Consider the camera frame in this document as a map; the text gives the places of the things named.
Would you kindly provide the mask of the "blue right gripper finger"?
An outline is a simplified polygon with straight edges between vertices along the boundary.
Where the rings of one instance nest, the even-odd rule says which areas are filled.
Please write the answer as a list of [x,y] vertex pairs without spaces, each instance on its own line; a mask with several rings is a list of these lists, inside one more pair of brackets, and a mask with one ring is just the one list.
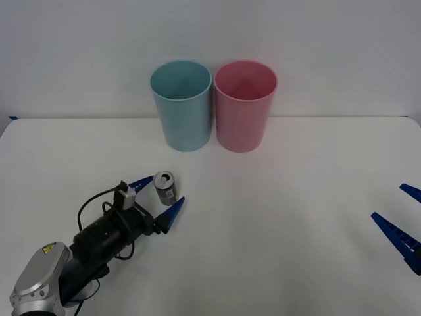
[[408,184],[401,184],[399,188],[412,198],[421,198],[421,190]]
[[383,218],[377,212],[373,212],[371,218],[403,256],[405,263],[414,273],[420,275],[420,242]]

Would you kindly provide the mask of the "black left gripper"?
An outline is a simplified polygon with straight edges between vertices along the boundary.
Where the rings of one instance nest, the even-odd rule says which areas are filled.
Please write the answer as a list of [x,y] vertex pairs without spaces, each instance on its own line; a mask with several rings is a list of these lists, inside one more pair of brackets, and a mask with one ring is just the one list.
[[[129,184],[129,187],[139,193],[144,187],[153,181],[154,176],[148,176]],[[185,197],[180,198],[174,205],[169,207],[155,219],[150,212],[136,203],[127,210],[114,209],[113,216],[116,219],[118,229],[126,243],[132,243],[141,235],[150,236],[152,234],[167,234],[185,201]]]

